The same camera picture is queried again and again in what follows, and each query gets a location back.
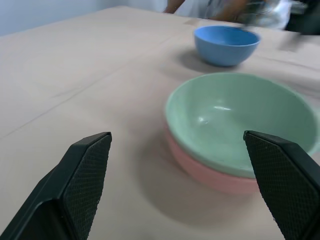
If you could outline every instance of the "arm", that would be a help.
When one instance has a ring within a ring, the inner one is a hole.
[[[184,2],[185,0],[168,0],[168,5],[164,10],[164,13],[174,14]]]
[[[232,22],[235,20],[236,16],[241,13],[249,0],[232,0],[232,2],[227,5],[222,12],[217,16],[210,17],[211,20]]]

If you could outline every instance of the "bowl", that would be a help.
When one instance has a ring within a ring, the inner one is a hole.
[[[256,179],[224,174],[193,159],[182,150],[167,127],[165,136],[175,160],[198,182],[226,194],[252,194],[259,191]]]
[[[319,145],[313,110],[293,90],[244,73],[213,73],[179,86],[165,106],[174,139],[194,159],[218,172],[255,178],[243,141],[251,130],[299,144]]]
[[[195,46],[208,63],[231,67],[250,57],[260,43],[260,37],[231,26],[203,26],[194,31]]]

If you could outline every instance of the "textured gripper pad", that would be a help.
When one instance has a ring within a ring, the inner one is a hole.
[[[286,240],[301,240],[320,196],[282,149],[248,134],[247,150],[261,195]]]
[[[86,240],[104,188],[109,138],[91,145],[65,189],[63,204],[79,240]]]

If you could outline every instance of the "person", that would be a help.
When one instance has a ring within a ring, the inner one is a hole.
[[[291,0],[168,0],[164,13],[236,23],[250,17],[254,26],[283,30],[290,9]]]

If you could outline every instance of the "table surface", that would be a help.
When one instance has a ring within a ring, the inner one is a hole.
[[[286,84],[318,108],[320,46],[281,51],[288,33],[255,28],[250,59],[214,67],[193,43],[212,24],[222,23],[115,7],[1,37],[0,232],[72,143],[111,131],[90,240],[283,239],[260,194],[223,195],[174,163],[163,108],[186,80],[225,71]]]

